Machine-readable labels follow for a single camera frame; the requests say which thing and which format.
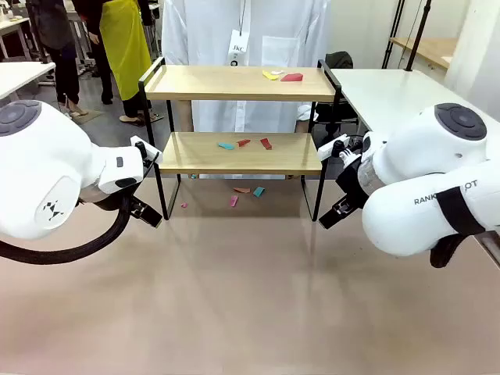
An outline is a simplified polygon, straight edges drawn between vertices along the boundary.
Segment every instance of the red block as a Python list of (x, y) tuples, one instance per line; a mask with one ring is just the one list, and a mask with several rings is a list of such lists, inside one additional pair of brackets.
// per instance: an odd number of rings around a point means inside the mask
[(272, 150), (273, 149), (273, 146), (270, 144), (269, 139), (264, 138), (264, 139), (261, 139), (260, 142), (266, 148), (266, 150)]
[(239, 141), (238, 144), (240, 147), (245, 146), (247, 143), (250, 143), (249, 139), (244, 139), (243, 141)]
[(281, 79), (281, 82), (302, 82), (304, 79), (304, 74), (301, 73), (292, 73), (287, 74)]

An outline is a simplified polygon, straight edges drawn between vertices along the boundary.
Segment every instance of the white wall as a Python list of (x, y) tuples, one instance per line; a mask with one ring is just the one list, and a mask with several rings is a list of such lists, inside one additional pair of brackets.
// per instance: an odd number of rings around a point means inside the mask
[[(412, 36), (422, 19), (423, 6)], [(420, 0), (406, 0), (399, 25), (399, 37), (408, 37)], [(433, 0), (424, 37), (457, 38), (470, 0)], [(398, 0), (332, 0), (333, 37), (330, 50), (347, 51), (355, 68), (377, 69), (382, 66)], [(401, 49), (394, 48), (391, 65), (397, 65)]]
[(500, 121), (500, 2), (473, 0), (446, 85)]

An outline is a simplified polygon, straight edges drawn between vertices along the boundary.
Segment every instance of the yellow apron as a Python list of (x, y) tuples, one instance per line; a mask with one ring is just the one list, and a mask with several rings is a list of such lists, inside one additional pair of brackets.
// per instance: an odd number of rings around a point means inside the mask
[(102, 5), (101, 35), (122, 100), (139, 92), (139, 79), (151, 66), (137, 0)]

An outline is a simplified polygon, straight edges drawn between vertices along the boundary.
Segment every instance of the logo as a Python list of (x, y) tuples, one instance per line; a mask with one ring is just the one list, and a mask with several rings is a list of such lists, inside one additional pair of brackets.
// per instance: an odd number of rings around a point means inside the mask
[[(477, 180), (470, 181), (467, 184), (463, 185), (463, 187), (465, 188), (465, 192), (467, 193), (469, 189), (477, 188)], [(436, 196), (436, 194), (432, 194), (432, 195), (426, 195), (425, 197), (422, 198), (413, 199), (413, 202), (415, 203), (415, 205), (420, 205), (425, 202), (433, 201), (437, 198), (438, 197)]]
[(55, 201), (54, 203), (48, 202), (45, 205), (45, 207), (42, 209), (42, 211), (45, 211), (45, 209), (50, 209), (50, 211), (52, 212), (52, 217), (50, 219), (48, 219), (48, 221), (52, 221), (52, 219), (54, 219), (58, 215), (64, 215), (64, 212), (60, 212), (60, 211), (55, 210), (55, 204), (57, 202), (59, 202), (59, 201)]

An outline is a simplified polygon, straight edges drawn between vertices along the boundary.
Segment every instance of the wooden shelf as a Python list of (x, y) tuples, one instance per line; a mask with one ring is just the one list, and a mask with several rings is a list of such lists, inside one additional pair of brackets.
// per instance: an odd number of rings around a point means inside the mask
[[(268, 138), (272, 150), (261, 139)], [(238, 141), (251, 142), (238, 147)], [(226, 150), (219, 142), (232, 144)], [(159, 168), (168, 173), (319, 175), (321, 162), (311, 134), (173, 133)]]
[[(391, 41), (400, 47), (405, 47), (411, 52), (415, 40), (411, 37), (392, 37)], [(420, 41), (417, 54), (429, 63), (436, 64), (444, 69), (449, 69), (450, 63), (443, 57), (451, 57), (455, 54), (458, 39), (453, 37), (425, 37)]]
[[(268, 80), (263, 70), (304, 74), (303, 82)], [(151, 100), (332, 102), (334, 89), (317, 68), (162, 66), (145, 87)]]

